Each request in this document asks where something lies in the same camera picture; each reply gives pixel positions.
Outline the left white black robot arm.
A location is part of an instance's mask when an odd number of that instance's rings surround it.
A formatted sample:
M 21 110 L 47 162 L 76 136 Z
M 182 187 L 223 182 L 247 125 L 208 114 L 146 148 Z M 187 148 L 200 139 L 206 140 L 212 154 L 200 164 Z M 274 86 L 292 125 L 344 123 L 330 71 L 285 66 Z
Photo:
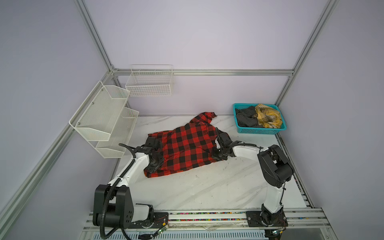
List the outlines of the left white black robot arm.
M 108 184 L 99 185 L 94 196 L 93 225 L 106 236 L 106 228 L 111 228 L 112 234 L 133 225 L 148 228 L 154 223 L 153 206 L 135 204 L 130 187 L 140 174 L 154 173 L 164 163 L 162 143 L 155 138 L 149 137 L 144 145 L 135 148 L 123 143 L 119 146 L 131 153 L 131 160 Z

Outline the red black plaid shirt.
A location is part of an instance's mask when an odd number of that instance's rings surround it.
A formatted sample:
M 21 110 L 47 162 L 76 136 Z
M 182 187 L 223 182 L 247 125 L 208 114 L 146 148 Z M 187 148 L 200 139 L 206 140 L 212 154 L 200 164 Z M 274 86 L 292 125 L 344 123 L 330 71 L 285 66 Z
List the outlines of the red black plaid shirt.
M 213 158 L 218 134 L 211 125 L 216 117 L 214 112 L 203 112 L 184 126 L 148 134 L 162 142 L 159 153 L 164 157 L 164 163 L 153 173 L 145 170 L 145 176 L 162 177 L 218 162 Z

